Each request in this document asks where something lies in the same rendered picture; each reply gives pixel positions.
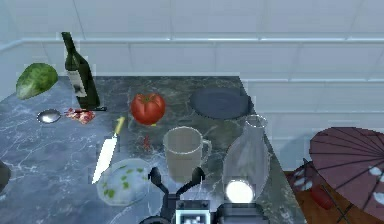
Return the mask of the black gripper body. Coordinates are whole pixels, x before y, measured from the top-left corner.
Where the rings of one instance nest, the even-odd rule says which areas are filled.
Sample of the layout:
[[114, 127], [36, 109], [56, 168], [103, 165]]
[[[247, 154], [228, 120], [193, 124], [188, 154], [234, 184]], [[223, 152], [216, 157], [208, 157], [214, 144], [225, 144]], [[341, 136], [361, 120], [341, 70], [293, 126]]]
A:
[[139, 224], [174, 224], [177, 201], [178, 196], [176, 194], [166, 194], [163, 197], [160, 213], [156, 216], [145, 218]]

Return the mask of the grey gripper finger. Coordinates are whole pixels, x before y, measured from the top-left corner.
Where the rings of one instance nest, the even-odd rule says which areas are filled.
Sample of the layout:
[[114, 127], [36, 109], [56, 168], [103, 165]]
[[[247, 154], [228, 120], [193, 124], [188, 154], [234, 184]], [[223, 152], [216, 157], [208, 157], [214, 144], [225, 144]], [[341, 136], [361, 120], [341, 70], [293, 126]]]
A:
[[196, 167], [193, 172], [192, 172], [192, 178], [191, 180], [184, 184], [177, 192], [176, 192], [176, 195], [177, 196], [181, 196], [182, 194], [184, 194], [185, 192], [187, 192], [189, 189], [191, 189], [192, 187], [196, 186], [196, 185], [199, 185], [202, 181], [205, 180], [205, 173], [204, 171], [202, 170], [201, 167]]
[[156, 186], [158, 187], [165, 195], [169, 194], [169, 190], [165, 187], [165, 185], [162, 183], [162, 177], [160, 174], [160, 171], [157, 167], [153, 167], [148, 174], [148, 179]]

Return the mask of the pale grey mug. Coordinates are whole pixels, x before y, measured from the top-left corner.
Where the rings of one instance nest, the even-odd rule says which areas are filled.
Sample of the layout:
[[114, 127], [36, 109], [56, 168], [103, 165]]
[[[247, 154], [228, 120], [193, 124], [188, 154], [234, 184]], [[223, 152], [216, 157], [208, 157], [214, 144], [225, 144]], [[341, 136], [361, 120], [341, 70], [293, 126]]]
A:
[[192, 171], [204, 164], [212, 151], [210, 140], [192, 127], [180, 126], [163, 137], [169, 177], [177, 183], [191, 179]]

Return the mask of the green spotted pale plate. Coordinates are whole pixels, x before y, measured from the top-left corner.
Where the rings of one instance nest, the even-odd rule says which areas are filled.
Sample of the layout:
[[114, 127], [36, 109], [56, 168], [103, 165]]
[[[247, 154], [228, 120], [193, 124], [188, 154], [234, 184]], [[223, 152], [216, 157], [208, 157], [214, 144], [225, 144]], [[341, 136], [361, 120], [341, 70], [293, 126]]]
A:
[[124, 159], [106, 169], [96, 184], [99, 198], [110, 206], [130, 206], [149, 193], [150, 164], [139, 158]]

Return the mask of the clear glass vase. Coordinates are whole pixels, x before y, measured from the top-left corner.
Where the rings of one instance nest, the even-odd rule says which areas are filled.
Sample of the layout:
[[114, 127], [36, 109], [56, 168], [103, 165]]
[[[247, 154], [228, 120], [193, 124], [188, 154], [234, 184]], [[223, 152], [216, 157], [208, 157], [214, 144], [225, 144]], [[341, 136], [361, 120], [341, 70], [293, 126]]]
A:
[[264, 141], [267, 120], [260, 115], [245, 119], [242, 134], [231, 144], [223, 163], [223, 189], [231, 203], [252, 203], [261, 195], [270, 170]]

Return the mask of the red tomato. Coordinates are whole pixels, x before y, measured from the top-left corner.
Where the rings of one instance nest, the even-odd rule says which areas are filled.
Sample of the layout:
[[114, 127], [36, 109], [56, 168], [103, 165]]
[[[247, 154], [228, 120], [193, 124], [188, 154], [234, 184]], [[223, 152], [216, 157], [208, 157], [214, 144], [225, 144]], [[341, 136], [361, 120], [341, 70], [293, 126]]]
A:
[[165, 100], [156, 93], [136, 94], [130, 110], [134, 119], [144, 125], [157, 123], [165, 114]]

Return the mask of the dark grey round plate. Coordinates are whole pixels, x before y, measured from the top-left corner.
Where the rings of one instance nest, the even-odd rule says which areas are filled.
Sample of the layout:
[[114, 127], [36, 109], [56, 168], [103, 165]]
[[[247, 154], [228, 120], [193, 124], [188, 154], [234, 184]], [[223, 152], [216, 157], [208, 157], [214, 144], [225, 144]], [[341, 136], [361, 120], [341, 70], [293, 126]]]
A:
[[190, 106], [199, 115], [220, 120], [237, 119], [252, 111], [251, 98], [240, 88], [198, 89], [190, 96]]

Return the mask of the red speckled flat piece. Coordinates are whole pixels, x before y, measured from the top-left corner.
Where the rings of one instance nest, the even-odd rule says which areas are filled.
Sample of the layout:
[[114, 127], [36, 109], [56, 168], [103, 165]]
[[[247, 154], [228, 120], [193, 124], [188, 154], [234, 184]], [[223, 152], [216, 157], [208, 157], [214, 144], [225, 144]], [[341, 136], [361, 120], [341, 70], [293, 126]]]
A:
[[84, 109], [69, 108], [65, 112], [65, 116], [72, 120], [79, 121], [81, 124], [87, 124], [95, 117], [95, 113]]

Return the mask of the small dark red parasol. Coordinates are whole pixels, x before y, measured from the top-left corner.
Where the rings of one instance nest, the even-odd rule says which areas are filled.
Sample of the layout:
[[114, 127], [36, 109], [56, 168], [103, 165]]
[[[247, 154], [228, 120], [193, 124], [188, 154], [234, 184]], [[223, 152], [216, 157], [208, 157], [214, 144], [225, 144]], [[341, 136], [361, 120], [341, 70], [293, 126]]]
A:
[[326, 181], [319, 174], [312, 161], [303, 159], [303, 164], [288, 173], [286, 178], [294, 193], [308, 191], [312, 201], [318, 207], [324, 210], [335, 208], [339, 212], [337, 224], [342, 220], [347, 224], [352, 224], [347, 214], [353, 207], [353, 204], [350, 203], [345, 209], [342, 209], [337, 204], [336, 199], [331, 194], [331, 190], [326, 187]]

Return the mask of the silver spoon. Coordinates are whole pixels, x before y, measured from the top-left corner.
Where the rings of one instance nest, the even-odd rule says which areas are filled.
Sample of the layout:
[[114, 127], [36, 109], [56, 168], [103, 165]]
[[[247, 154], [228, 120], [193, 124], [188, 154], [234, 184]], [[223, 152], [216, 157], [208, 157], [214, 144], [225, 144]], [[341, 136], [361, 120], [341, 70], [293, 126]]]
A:
[[[92, 110], [78, 109], [74, 110], [74, 113], [88, 112], [88, 111], [107, 111], [107, 107], [97, 107]], [[60, 112], [56, 109], [46, 109], [37, 114], [37, 121], [43, 124], [51, 124], [57, 122], [63, 115], [69, 112]]]

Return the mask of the dark green wine bottle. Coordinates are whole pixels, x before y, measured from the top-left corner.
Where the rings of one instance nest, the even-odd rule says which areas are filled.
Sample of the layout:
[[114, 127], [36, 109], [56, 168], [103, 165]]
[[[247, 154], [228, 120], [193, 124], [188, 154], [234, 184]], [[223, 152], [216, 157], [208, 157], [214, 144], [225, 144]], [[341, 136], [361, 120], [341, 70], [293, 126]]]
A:
[[100, 106], [100, 99], [89, 63], [77, 51], [71, 33], [62, 32], [61, 35], [67, 51], [64, 67], [79, 106], [87, 110], [95, 109]]

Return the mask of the dark round object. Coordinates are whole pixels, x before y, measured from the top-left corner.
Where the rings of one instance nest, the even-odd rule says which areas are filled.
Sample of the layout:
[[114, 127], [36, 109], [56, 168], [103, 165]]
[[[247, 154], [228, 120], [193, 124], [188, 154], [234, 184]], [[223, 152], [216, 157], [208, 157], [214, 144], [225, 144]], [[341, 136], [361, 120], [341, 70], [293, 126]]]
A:
[[10, 178], [11, 169], [3, 161], [0, 160], [0, 193], [7, 186]]

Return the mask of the large dark red parasol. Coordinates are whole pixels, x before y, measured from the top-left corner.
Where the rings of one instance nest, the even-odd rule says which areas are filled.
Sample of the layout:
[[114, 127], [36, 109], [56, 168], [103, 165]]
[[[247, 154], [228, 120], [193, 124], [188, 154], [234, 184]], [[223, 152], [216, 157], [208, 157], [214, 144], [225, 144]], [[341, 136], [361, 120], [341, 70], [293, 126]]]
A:
[[357, 127], [327, 128], [310, 140], [309, 154], [333, 190], [384, 221], [384, 133]]

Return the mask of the yellow handled knife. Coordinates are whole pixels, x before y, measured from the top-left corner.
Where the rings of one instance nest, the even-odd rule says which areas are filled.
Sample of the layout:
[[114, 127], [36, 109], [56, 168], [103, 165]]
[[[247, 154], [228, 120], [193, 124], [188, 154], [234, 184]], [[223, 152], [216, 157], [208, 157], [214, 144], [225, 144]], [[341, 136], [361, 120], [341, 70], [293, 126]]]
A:
[[120, 134], [124, 121], [124, 117], [118, 118], [113, 135], [110, 138], [104, 140], [92, 177], [92, 184], [98, 182], [102, 173], [110, 166], [110, 162], [112, 160], [114, 150], [118, 142], [118, 136]]

